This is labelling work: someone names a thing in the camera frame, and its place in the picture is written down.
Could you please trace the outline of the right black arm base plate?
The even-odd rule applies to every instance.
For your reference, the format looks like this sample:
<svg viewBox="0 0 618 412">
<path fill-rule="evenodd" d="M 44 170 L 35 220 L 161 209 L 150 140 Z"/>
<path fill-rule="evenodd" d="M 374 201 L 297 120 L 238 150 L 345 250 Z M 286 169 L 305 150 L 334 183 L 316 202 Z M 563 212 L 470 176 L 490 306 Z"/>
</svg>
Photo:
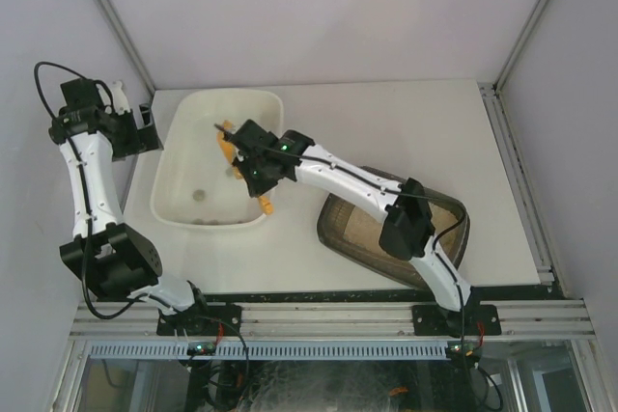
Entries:
<svg viewBox="0 0 618 412">
<path fill-rule="evenodd" d="M 447 311 L 437 304 L 414 305 L 411 320 L 417 336 L 499 336 L 502 334 L 497 308 L 482 304 L 468 307 L 463 312 Z"/>
</svg>

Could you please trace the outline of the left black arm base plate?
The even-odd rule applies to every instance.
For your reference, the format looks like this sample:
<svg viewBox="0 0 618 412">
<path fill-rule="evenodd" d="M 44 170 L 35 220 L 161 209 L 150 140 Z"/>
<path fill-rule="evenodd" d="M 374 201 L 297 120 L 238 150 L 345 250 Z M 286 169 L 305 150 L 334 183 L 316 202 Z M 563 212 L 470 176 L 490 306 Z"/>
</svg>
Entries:
<svg viewBox="0 0 618 412">
<path fill-rule="evenodd" d="M 236 304 L 194 305 L 190 309 L 173 314 L 159 314 L 156 333 L 163 337 L 215 336 L 219 326 L 223 334 L 232 334 L 229 325 L 239 329 L 242 307 Z"/>
</svg>

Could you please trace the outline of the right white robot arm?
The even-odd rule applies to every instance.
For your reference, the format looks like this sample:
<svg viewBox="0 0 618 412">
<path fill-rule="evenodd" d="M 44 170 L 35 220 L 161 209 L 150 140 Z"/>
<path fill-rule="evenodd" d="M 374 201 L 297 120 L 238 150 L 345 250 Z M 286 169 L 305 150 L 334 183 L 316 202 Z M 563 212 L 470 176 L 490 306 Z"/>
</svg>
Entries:
<svg viewBox="0 0 618 412">
<path fill-rule="evenodd" d="M 335 156 L 313 139 L 294 130 L 278 137 L 248 120 L 234 132 L 222 131 L 236 155 L 233 166 L 257 198 L 280 180 L 319 187 L 364 210 L 381 224 L 380 248 L 408 261 L 428 285 L 441 309 L 461 312 L 472 286 L 447 259 L 435 230 L 427 194 L 415 179 L 387 179 Z"/>
</svg>

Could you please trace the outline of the grey litter box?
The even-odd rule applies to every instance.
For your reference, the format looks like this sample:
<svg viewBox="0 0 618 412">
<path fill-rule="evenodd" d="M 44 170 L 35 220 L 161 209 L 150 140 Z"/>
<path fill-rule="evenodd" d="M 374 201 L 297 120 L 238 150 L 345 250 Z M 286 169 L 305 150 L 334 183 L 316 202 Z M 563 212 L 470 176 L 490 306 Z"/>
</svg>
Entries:
<svg viewBox="0 0 618 412">
<path fill-rule="evenodd" d="M 430 188 L 429 207 L 435 233 L 440 236 L 441 255 L 458 267 L 464 258 L 470 221 L 455 205 L 456 199 Z M 317 235 L 323 246 L 360 266 L 399 284 L 417 290 L 429 286 L 409 261 L 388 255 L 379 246 L 382 225 L 363 209 L 330 194 L 317 223 Z"/>
</svg>

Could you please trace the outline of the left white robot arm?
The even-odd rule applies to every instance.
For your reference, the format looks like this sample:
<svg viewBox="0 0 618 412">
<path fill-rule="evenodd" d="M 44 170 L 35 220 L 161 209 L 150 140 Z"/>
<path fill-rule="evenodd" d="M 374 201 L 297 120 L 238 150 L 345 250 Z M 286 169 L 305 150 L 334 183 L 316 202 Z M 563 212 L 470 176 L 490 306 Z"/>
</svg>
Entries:
<svg viewBox="0 0 618 412">
<path fill-rule="evenodd" d="M 63 264 L 79 279 L 93 316 L 106 315 L 96 300 L 143 302 L 166 315 L 183 313 L 196 303 L 196 288 L 163 270 L 155 245 L 125 220 L 112 165 L 130 155 L 162 147 L 149 105 L 133 112 L 116 103 L 78 98 L 53 116 L 49 129 L 70 176 L 73 198 L 71 241 L 59 248 Z"/>
</svg>

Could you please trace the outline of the yellow litter scoop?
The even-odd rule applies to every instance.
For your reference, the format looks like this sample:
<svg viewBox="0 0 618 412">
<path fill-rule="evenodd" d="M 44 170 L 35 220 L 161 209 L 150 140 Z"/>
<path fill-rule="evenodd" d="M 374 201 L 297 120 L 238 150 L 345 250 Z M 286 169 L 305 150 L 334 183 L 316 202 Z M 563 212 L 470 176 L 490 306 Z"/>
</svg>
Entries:
<svg viewBox="0 0 618 412">
<path fill-rule="evenodd" d="M 217 144 L 223 152 L 227 162 L 231 166 L 234 177 L 236 179 L 243 179 L 239 169 L 234 165 L 234 160 L 236 159 L 236 148 L 232 143 L 225 139 L 225 132 L 231 131 L 234 128 L 234 125 L 230 121 L 224 120 L 221 124 L 216 124 L 215 128 L 218 130 L 216 136 Z M 255 200 L 257 201 L 263 214 L 271 215 L 273 213 L 274 208 L 267 196 L 256 197 Z"/>
</svg>

